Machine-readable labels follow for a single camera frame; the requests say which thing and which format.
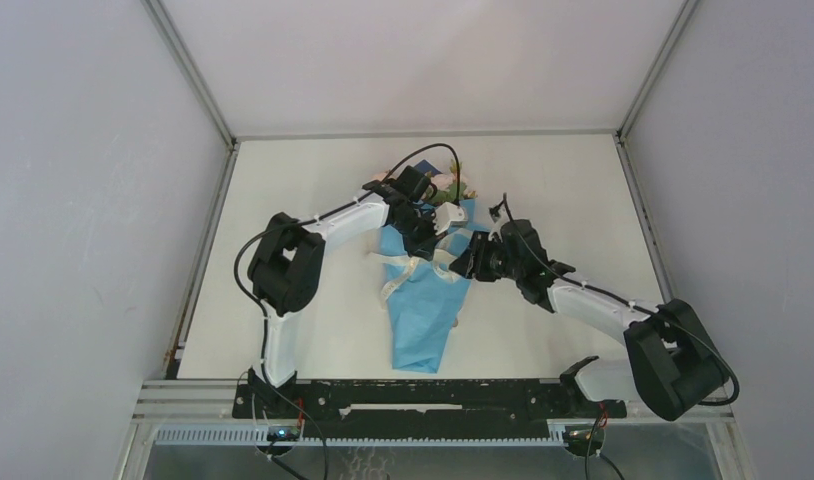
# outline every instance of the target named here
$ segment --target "pink flower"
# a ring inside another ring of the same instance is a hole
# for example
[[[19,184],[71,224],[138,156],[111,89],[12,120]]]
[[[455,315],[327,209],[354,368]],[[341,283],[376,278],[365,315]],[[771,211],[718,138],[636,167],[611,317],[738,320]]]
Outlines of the pink flower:
[[[438,188],[441,192],[448,190],[448,187],[454,184],[454,174],[440,173],[439,175],[434,175],[431,177],[431,183],[436,185],[436,188]]]

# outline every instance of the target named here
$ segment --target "gray wall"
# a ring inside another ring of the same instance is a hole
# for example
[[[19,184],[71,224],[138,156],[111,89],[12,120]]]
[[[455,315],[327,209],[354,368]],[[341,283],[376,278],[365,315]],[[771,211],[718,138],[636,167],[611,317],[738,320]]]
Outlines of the gray wall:
[[[704,2],[630,149],[759,477],[814,478],[814,0]]]
[[[165,3],[256,136],[615,128],[681,2]]]
[[[109,478],[224,148],[136,0],[0,2],[0,478]]]

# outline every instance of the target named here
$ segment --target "metal frame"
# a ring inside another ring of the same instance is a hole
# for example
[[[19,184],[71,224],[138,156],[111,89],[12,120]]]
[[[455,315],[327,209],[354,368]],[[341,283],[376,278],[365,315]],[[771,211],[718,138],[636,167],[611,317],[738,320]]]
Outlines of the metal frame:
[[[533,131],[475,131],[475,132],[399,132],[379,134],[345,134],[345,135],[287,135],[243,137],[237,139],[227,126],[224,117],[218,108],[215,99],[191,57],[180,33],[174,25],[168,10],[162,0],[142,0],[149,16],[154,21],[169,50],[181,69],[184,77],[192,88],[193,93],[214,123],[222,140],[228,146],[229,153],[221,180],[216,188],[214,202],[204,235],[201,239],[198,257],[190,275],[180,323],[176,335],[172,339],[171,355],[166,359],[164,371],[173,365],[178,348],[185,343],[186,334],[191,323],[192,314],[197,303],[198,293],[203,281],[204,272],[209,257],[215,232],[230,179],[235,166],[240,140],[277,140],[277,139],[309,139],[309,138],[386,138],[386,137],[437,137],[437,136],[475,136],[475,135],[553,135],[553,134],[605,134],[613,135],[616,149],[622,163],[628,188],[637,215],[646,246],[649,249],[652,264],[661,294],[664,299],[672,298],[673,286],[670,281],[666,265],[661,257],[659,243],[651,218],[646,207],[646,199],[640,188],[633,161],[626,149],[626,140],[639,113],[648,98],[652,87],[658,80],[660,73],[669,60],[676,44],[683,34],[687,23],[696,11],[700,0],[685,0],[669,34],[664,40],[657,57],[652,63],[640,90],[633,99],[621,126],[617,131],[612,130],[533,130]],[[115,478],[142,479],[148,465],[148,458],[154,444],[188,444],[188,445],[251,445],[262,443],[262,431],[256,432],[251,420],[237,420],[231,417],[234,405],[237,382],[235,380],[152,380],[146,381],[142,387],[139,399],[134,409],[131,426],[125,438],[122,453],[119,458]],[[662,419],[655,416],[645,405],[629,403],[627,405],[627,418],[611,419],[612,423],[621,424],[662,424]],[[292,425],[295,419],[270,419],[272,425]],[[513,441],[475,441],[475,442],[437,442],[421,439],[393,441],[386,446],[457,446],[467,443],[470,446],[522,446],[545,445],[557,446],[562,441],[556,436],[566,426],[590,424],[590,419],[563,418],[547,421],[551,436],[545,439],[513,440]],[[753,480],[751,462],[745,449],[739,428],[735,423],[733,413],[727,408],[696,407],[684,416],[678,423],[702,423],[707,425],[708,435],[713,445],[714,455],[723,478],[743,478]],[[313,440],[301,440],[299,443],[314,443]],[[366,443],[360,440],[342,440],[334,445],[362,446]]]
[[[631,132],[631,128],[633,128],[634,123],[637,121],[637,117],[639,117],[640,111],[648,99],[652,87],[660,78],[661,72],[663,72],[667,62],[672,57],[672,52],[675,50],[675,46],[678,44],[678,41],[684,34],[687,24],[689,24],[700,3],[701,0],[684,0],[684,3],[681,5],[681,9],[678,11],[678,16],[675,17],[675,21],[672,22],[672,26],[669,28],[669,33],[666,34],[666,38],[663,40],[663,44],[660,46],[660,50],[658,50],[657,55],[654,58],[654,62],[652,62],[648,73],[646,73],[645,79],[643,79],[643,84],[640,86],[639,91],[637,91],[637,94],[634,96],[634,100],[631,102],[631,107],[628,109],[628,113],[625,114],[625,118],[622,119],[622,124],[616,131],[616,135],[619,137],[621,142],[624,142],[625,139],[628,138],[628,134]]]
[[[207,82],[204,81],[201,71],[198,70],[198,66],[192,59],[189,49],[186,48],[186,44],[183,42],[180,32],[174,25],[174,21],[172,21],[168,9],[162,0],[142,0],[142,5],[145,6],[148,16],[151,17],[154,26],[157,27],[157,31],[163,37],[163,41],[165,41],[166,46],[168,46],[171,56],[174,58],[177,66],[180,67],[180,71],[183,73],[184,78],[186,78],[187,83],[189,83],[192,93],[195,94],[198,102],[204,107],[207,116],[212,120],[213,125],[216,127],[216,130],[218,130],[225,145],[227,145],[228,149],[233,148],[235,142],[233,135],[230,133],[230,128],[227,126],[227,122],[221,110],[219,110],[218,104],[213,98],[213,94],[210,93],[210,89],[207,87]]]
[[[210,213],[207,216],[204,233],[201,236],[201,241],[198,243],[195,262],[193,263],[189,281],[187,282],[188,287],[181,302],[182,310],[174,329],[175,333],[170,340],[167,350],[168,354],[163,361],[162,371],[165,373],[166,378],[174,378],[177,376],[177,367],[180,364],[183,348],[186,345],[186,337],[189,334],[192,316],[195,314],[195,306],[198,304],[201,284],[204,282],[204,273],[207,271],[210,249],[213,247],[213,241],[216,238],[216,230],[218,230],[221,211],[227,199],[230,179],[233,177],[233,170],[236,167],[236,158],[238,155],[239,143],[236,143],[225,157],[224,168],[219,177],[219,183],[216,185],[216,191],[213,194],[213,202],[210,206]]]

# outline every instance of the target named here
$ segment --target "wire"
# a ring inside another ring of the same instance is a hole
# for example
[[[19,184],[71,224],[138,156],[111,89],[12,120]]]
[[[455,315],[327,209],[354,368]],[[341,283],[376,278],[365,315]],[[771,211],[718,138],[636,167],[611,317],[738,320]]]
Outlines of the wire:
[[[595,286],[590,285],[588,283],[582,283],[582,282],[579,282],[577,280],[573,280],[571,278],[564,277],[562,274],[560,274],[559,272],[554,270],[552,267],[550,267],[542,259],[542,257],[540,257],[531,248],[531,246],[528,245],[528,242],[525,241],[524,235],[522,235],[522,231],[519,230],[519,225],[517,225],[516,222],[513,221],[514,220],[513,219],[513,214],[510,212],[510,205],[507,203],[507,193],[504,193],[501,198],[502,198],[501,199],[501,204],[504,206],[504,211],[507,213],[507,218],[510,219],[510,224],[513,225],[513,229],[516,231],[516,234],[522,240],[522,244],[525,245],[525,248],[527,248],[527,250],[529,252],[531,252],[531,255],[533,255],[533,257],[537,260],[537,262],[539,262],[539,264],[543,268],[545,268],[546,270],[548,270],[549,272],[551,272],[553,275],[560,278],[561,280],[564,280],[564,281],[566,281],[568,283],[571,283],[572,285],[581,287],[581,288],[586,289],[586,290],[592,290],[593,292],[596,292],[596,293],[600,293],[600,294],[602,294],[602,295],[604,295],[606,297],[610,297],[613,300],[616,300],[617,302],[625,305],[626,307],[632,308],[632,309],[634,309],[634,310],[636,310],[636,311],[638,311],[640,313],[644,313],[646,315],[654,317],[655,313],[652,312],[651,310],[647,309],[647,308],[640,307],[639,305],[637,305],[635,303],[631,303],[629,300],[626,300],[625,298],[622,298],[621,296],[619,296],[619,295],[617,295],[617,294],[615,294],[615,293],[613,293],[611,291],[604,290],[603,288],[598,288],[598,287],[595,287]],[[726,362],[725,359],[722,358],[722,355],[720,355],[719,352],[716,351],[715,348],[713,348],[707,342],[705,342],[704,340],[699,338],[698,335],[696,335],[696,334],[690,332],[689,330],[687,330],[686,328],[684,328],[680,323],[678,323],[678,321],[676,319],[668,318],[669,316],[671,316],[671,314],[669,312],[664,312],[664,313],[666,315],[659,315],[658,318],[663,320],[670,327],[682,331],[687,336],[689,336],[690,338],[692,338],[693,340],[698,342],[699,345],[704,347],[705,350],[707,350],[708,352],[710,352],[711,355],[713,355],[713,358],[715,358],[718,362],[720,362],[720,364],[722,365],[722,368],[725,369],[725,372],[731,378],[731,383],[734,386],[734,390],[731,392],[731,395],[728,398],[723,399],[723,400],[702,400],[702,401],[699,402],[699,405],[704,405],[704,406],[707,406],[707,407],[724,407],[726,405],[730,405],[730,404],[734,403],[735,401],[737,401],[737,398],[740,396],[740,381],[737,379],[737,375],[734,373],[734,370],[731,368],[730,365],[728,365],[728,362]]]
[[[265,364],[261,365],[261,366],[260,366],[260,368],[262,369],[263,377],[265,378],[265,376],[266,376]],[[307,411],[306,411],[306,410],[304,410],[303,408],[299,407],[298,405],[296,405],[296,404],[295,404],[295,402],[293,402],[292,400],[290,400],[290,399],[286,398],[286,397],[285,397],[285,396],[284,396],[282,393],[280,393],[279,391],[277,391],[277,389],[276,389],[276,388],[275,388],[275,387],[274,387],[274,386],[273,386],[271,383],[269,383],[269,382],[268,382],[268,380],[266,380],[266,382],[265,382],[265,383],[266,383],[266,384],[269,386],[269,388],[271,388],[271,389],[272,389],[272,392],[274,392],[274,394],[275,394],[275,395],[277,395],[278,397],[280,397],[280,398],[281,398],[283,401],[285,401],[286,403],[288,403],[288,404],[292,405],[292,408],[294,408],[294,409],[298,410],[298,411],[299,411],[299,412],[300,412],[302,415],[304,415],[305,417],[307,417],[307,420],[309,420],[309,421],[310,421],[310,423],[312,423],[312,424],[313,424],[313,427],[315,427],[315,428],[316,428],[316,432],[319,434],[319,437],[322,439],[322,454],[323,454],[323,456],[324,456],[324,461],[325,461],[325,473],[324,473],[323,478],[324,478],[324,480],[327,480],[327,477],[328,477],[328,470],[329,470],[329,468],[330,468],[330,461],[329,461],[329,458],[328,458],[328,447],[327,447],[327,440],[325,439],[325,435],[324,435],[324,433],[322,433],[322,429],[321,429],[321,427],[319,427],[319,424],[318,424],[318,423],[316,423],[316,421],[315,421],[315,420],[313,420],[313,417],[311,417],[311,416],[310,416],[310,414],[309,414],[309,413],[307,413]],[[301,478],[302,480],[307,480],[306,478],[303,478],[303,477],[298,477],[298,476],[296,476],[296,478]]]
[[[255,433],[257,432],[257,429],[259,428],[259,427],[257,426],[257,414],[256,414],[256,413],[255,413],[255,411],[254,411],[254,399],[255,399],[256,397],[257,397],[257,394],[252,392],[252,393],[251,393],[251,418],[253,418],[253,419],[254,419],[254,432],[255,432]],[[262,413],[262,414],[263,414],[263,420],[265,420],[265,421],[266,421],[266,425],[268,425],[269,427],[271,427],[271,426],[272,426],[272,422],[271,422],[271,420],[269,420],[269,416],[268,416],[268,415],[266,415],[266,410],[265,410],[265,409],[263,409],[263,410],[261,410],[261,411],[260,411],[260,413]]]
[[[590,480],[590,452],[592,451],[592,441],[595,437],[595,431],[601,424],[601,420],[604,418],[604,409],[602,408],[602,414],[599,415],[595,421],[593,422],[593,427],[590,429],[590,436],[587,439],[587,454],[584,456],[584,476],[587,480]]]
[[[248,370],[245,370],[244,372],[242,372],[239,375],[239,377],[236,378],[236,390],[237,391],[239,391],[239,385],[242,384],[242,377],[244,377],[246,373],[248,373]]]
[[[460,205],[460,158],[457,156],[457,151],[454,150],[454,147],[452,147],[451,145],[449,145],[447,143],[432,143],[430,145],[425,145],[424,147],[422,147],[422,148],[416,150],[415,152],[407,155],[406,157],[402,158],[401,161],[396,163],[395,166],[392,167],[388,172],[386,172],[386,175],[383,177],[383,180],[386,180],[387,178],[392,176],[392,174],[395,173],[395,171],[398,170],[398,168],[401,167],[401,165],[404,165],[405,163],[407,163],[407,161],[409,161],[411,158],[415,157],[416,155],[418,155],[418,154],[420,154],[420,153],[422,153],[424,151],[430,150],[432,148],[437,148],[437,147],[447,148],[451,152],[451,154],[454,156],[454,166],[457,169],[457,172],[456,172],[457,186],[455,187],[455,189],[456,189],[455,192],[456,193],[454,195],[454,202],[453,203],[454,203],[454,205]]]
[[[622,472],[621,472],[621,471],[619,471],[619,467],[617,467],[617,466],[616,466],[616,464],[615,464],[615,463],[613,463],[613,461],[612,461],[612,460],[610,460],[609,458],[607,458],[607,455],[605,455],[605,454],[603,454],[603,453],[599,453],[599,454],[598,454],[598,456],[599,456],[599,458],[601,458],[602,460],[604,460],[604,463],[606,463],[606,464],[610,465],[610,467],[613,469],[613,471],[614,471],[614,472],[616,472],[616,475],[619,475],[619,479],[620,479],[620,480],[625,480],[625,476],[624,476],[624,475],[622,475]]]
[[[439,193],[439,187],[434,185],[433,182],[430,184],[430,187],[433,192],[425,198],[425,203],[428,203],[428,200],[432,199]]]
[[[361,197],[359,197],[357,199],[357,201],[362,202],[363,200],[368,198],[369,195],[371,195],[371,194],[372,194],[372,192],[367,192],[367,193],[363,194]],[[355,202],[348,202],[345,205],[341,205],[339,207],[334,208],[333,210],[331,210],[329,212],[326,212],[324,215],[321,215],[320,217],[318,217],[318,219],[319,219],[319,221],[324,220],[324,219],[326,219],[328,217],[331,217],[333,215],[336,215],[337,213],[339,213],[339,212],[341,212],[341,211],[343,211],[343,210],[345,210],[345,209],[347,209],[349,207],[352,207],[354,205],[356,205]],[[239,276],[239,264],[242,262],[242,257],[245,255],[245,252],[247,252],[248,249],[251,248],[251,245],[256,243],[258,240],[261,240],[266,235],[270,235],[272,233],[277,233],[277,232],[286,230],[289,227],[304,227],[304,226],[307,226],[307,225],[312,225],[314,223],[316,223],[316,219],[311,218],[310,220],[305,220],[303,222],[287,223],[287,224],[279,225],[279,226],[271,228],[271,229],[263,230],[262,232],[254,235],[253,237],[251,237],[250,240],[245,242],[245,245],[243,245],[242,248],[239,249],[239,253],[236,254],[236,259],[234,259],[234,261],[233,261],[233,279],[236,281],[236,286],[239,287],[240,290],[242,290],[242,293],[244,293],[246,297],[250,298],[255,304],[257,304],[257,307],[260,309],[261,312],[263,312],[264,317],[269,316],[268,312],[266,311],[266,307],[262,304],[262,302],[260,302],[260,300],[253,293],[251,293],[247,288],[245,288],[245,285],[242,284],[242,278],[240,278],[240,276]]]
[[[270,458],[270,460],[275,465],[282,468],[286,473],[292,475],[293,477],[297,478],[298,480],[307,480],[307,477],[305,477],[305,476],[301,475],[300,473],[296,472],[294,468],[292,468],[289,465],[287,465],[286,463],[284,463],[283,460],[281,460],[281,459],[279,459],[277,457],[272,457],[272,458]]]

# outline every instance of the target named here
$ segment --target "blue cloth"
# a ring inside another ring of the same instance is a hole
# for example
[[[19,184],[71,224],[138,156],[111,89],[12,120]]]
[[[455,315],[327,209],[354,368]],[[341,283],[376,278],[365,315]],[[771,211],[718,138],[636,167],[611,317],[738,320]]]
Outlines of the blue cloth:
[[[465,228],[474,230],[471,223],[475,211],[474,200],[463,200],[470,223]],[[448,252],[459,256],[469,245],[471,233],[453,235]],[[392,227],[381,230],[380,253],[386,256],[406,255],[401,234]],[[386,281],[404,272],[405,267],[384,265]],[[407,281],[387,300],[389,321],[392,326],[392,368],[413,372],[436,373],[448,341],[448,332],[454,321],[471,281],[458,278],[449,283],[434,272],[429,262],[422,262]]]

